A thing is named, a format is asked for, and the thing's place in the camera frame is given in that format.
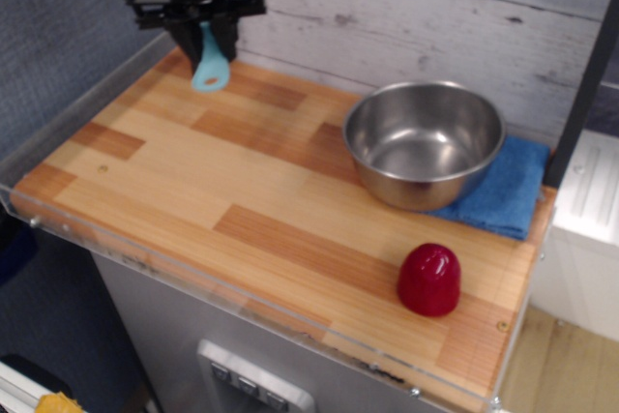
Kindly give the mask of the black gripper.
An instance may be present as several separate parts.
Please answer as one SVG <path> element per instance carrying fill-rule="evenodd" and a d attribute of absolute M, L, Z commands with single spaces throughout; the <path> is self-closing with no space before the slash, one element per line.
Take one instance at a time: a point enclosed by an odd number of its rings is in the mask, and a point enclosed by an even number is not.
<path fill-rule="evenodd" d="M 264 15 L 265 0 L 125 0 L 141 29 L 166 26 L 171 38 L 185 53 L 193 68 L 202 60 L 201 22 L 209 21 L 220 52 L 232 62 L 237 57 L 238 19 Z"/>

